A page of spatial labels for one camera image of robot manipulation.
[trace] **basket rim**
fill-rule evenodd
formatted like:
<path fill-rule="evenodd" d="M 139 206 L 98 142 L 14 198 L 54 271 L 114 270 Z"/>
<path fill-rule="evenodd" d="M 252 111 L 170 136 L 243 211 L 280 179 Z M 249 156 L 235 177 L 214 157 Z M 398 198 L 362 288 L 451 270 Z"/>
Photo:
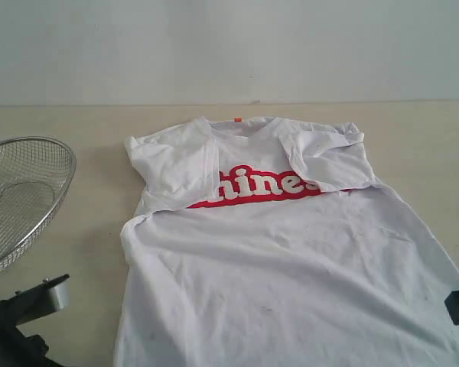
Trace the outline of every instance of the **basket rim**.
<path fill-rule="evenodd" d="M 51 204 L 50 209 L 44 214 L 44 216 L 37 222 L 37 224 L 20 240 L 17 242 L 17 244 L 11 248 L 9 251 L 7 251 L 4 255 L 0 256 L 0 262 L 2 262 L 5 258 L 7 258 L 12 252 L 14 252 L 17 248 L 20 248 L 26 241 L 27 239 L 43 224 L 43 222 L 46 220 L 46 218 L 56 209 L 58 203 L 63 199 L 63 197 L 66 195 L 71 181 L 73 179 L 73 176 L 75 174 L 75 171 L 77 169 L 77 157 L 75 156 L 75 153 L 73 150 L 63 143 L 62 141 L 59 141 L 55 138 L 48 138 L 45 136 L 21 136 L 17 138 L 9 138 L 5 140 L 0 141 L 0 146 L 6 145 L 9 143 L 13 143 L 16 141 L 48 141 L 50 143 L 54 143 L 56 145 L 61 146 L 64 148 L 68 154 L 71 156 L 71 165 L 70 165 L 70 170 L 68 171 L 67 178 L 65 180 L 64 185 L 61 187 L 60 192 L 58 193 L 57 197 L 54 199 L 54 202 Z"/>

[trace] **t-shirt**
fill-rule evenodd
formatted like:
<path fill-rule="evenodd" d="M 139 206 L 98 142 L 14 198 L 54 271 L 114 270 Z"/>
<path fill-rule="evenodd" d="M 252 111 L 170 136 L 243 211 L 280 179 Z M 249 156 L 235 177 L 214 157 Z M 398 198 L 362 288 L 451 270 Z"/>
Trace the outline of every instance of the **t-shirt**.
<path fill-rule="evenodd" d="M 351 123 L 198 118 L 127 151 L 115 366 L 459 366 L 459 271 Z"/>

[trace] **red printed logo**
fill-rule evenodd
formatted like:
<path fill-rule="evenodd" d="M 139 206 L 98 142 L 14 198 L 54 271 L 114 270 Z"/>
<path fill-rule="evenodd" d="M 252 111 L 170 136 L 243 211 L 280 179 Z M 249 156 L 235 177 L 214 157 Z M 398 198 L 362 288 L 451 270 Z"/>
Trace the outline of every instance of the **red printed logo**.
<path fill-rule="evenodd" d="M 275 174 L 254 171 L 244 164 L 232 168 L 228 176 L 220 172 L 220 181 L 219 196 L 195 203 L 189 208 L 301 199 L 322 193 L 318 186 L 304 182 L 294 171 Z"/>

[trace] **metal strainer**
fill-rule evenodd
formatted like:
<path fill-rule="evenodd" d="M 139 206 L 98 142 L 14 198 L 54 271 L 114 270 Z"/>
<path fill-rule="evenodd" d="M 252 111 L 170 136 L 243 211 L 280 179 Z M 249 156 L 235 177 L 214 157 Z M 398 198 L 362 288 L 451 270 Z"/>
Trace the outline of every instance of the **metal strainer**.
<path fill-rule="evenodd" d="M 61 141 L 0 141 L 0 271 L 17 260 L 53 219 L 75 166 L 75 154 Z"/>

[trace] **beige table surface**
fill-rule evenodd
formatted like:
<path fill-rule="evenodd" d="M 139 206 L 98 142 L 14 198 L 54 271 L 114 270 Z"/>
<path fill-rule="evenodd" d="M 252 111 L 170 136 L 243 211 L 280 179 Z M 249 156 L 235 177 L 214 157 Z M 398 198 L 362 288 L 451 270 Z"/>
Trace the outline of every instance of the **beige table surface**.
<path fill-rule="evenodd" d="M 22 327 L 45 338 L 51 358 L 64 365 L 112 364 L 128 271 L 119 232 L 143 188 L 122 142 L 199 115 L 357 123 L 376 174 L 413 206 L 459 267 L 459 102 L 0 107 L 0 140 L 46 135 L 76 153 L 76 175 L 59 213 L 31 249 L 0 274 L 0 299 L 45 277 L 71 275 L 70 306 Z"/>

